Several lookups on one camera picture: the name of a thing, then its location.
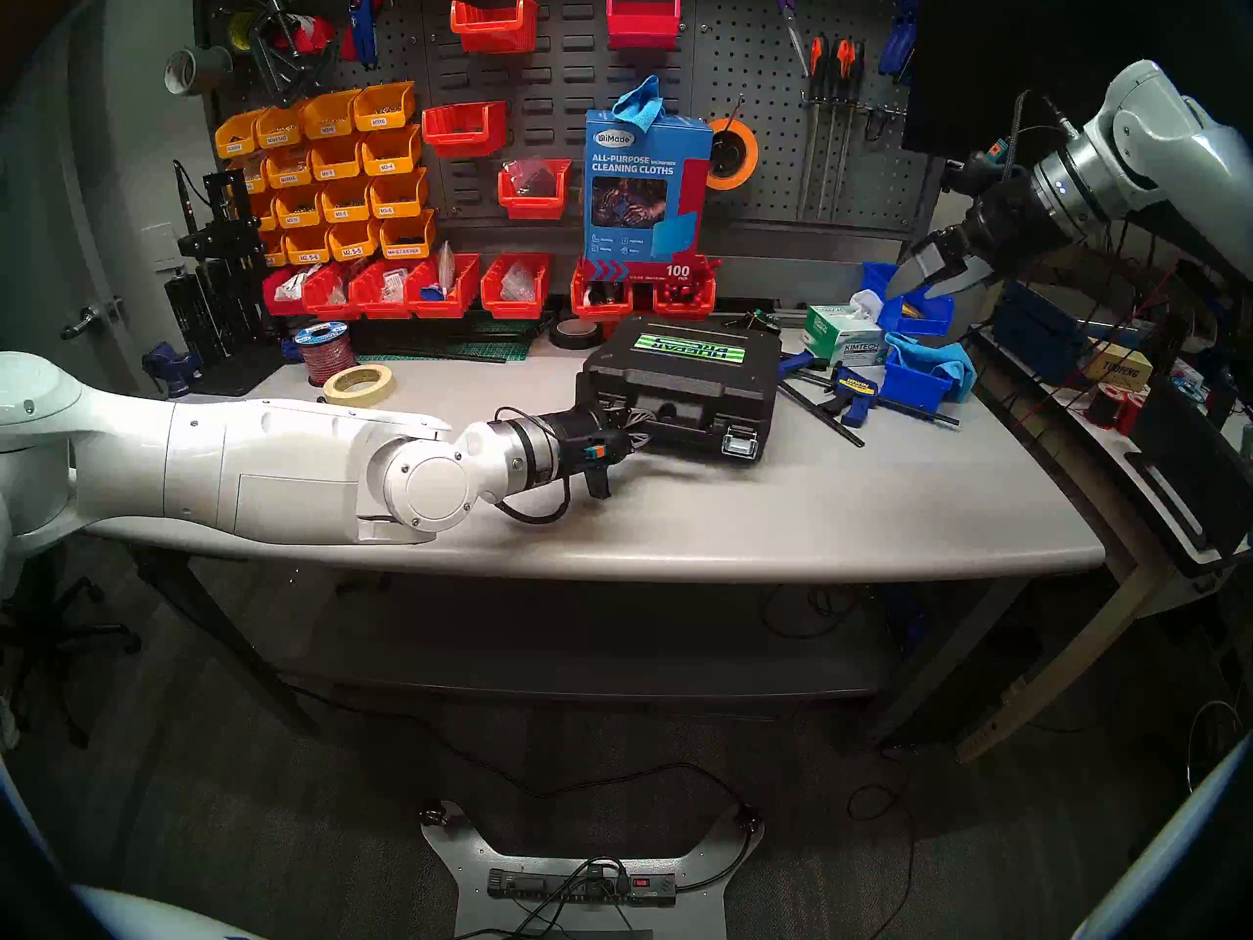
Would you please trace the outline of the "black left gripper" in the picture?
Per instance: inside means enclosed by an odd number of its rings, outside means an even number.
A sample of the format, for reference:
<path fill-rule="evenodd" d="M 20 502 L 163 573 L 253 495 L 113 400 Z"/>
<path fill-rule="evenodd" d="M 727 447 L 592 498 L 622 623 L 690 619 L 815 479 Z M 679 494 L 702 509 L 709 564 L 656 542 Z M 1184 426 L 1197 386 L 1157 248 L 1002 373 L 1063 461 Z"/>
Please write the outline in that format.
<path fill-rule="evenodd" d="M 654 411 L 630 410 L 624 427 L 596 407 L 571 407 L 544 416 L 555 451 L 551 480 L 569 485 L 580 476 L 590 498 L 611 498 L 609 469 L 632 454 L 678 450 L 678 427 Z"/>

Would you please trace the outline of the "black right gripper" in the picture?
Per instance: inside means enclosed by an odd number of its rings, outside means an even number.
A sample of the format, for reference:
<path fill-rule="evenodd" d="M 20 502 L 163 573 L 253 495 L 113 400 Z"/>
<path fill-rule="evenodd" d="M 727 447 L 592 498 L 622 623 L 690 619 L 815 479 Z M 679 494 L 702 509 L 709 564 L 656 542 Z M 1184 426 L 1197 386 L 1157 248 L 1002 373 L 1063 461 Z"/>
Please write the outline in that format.
<path fill-rule="evenodd" d="M 957 296 L 1010 278 L 1065 246 L 1034 177 L 1011 177 L 974 198 L 962 229 L 938 229 L 911 247 L 883 297 L 897 300 L 928 287 L 926 297 Z"/>

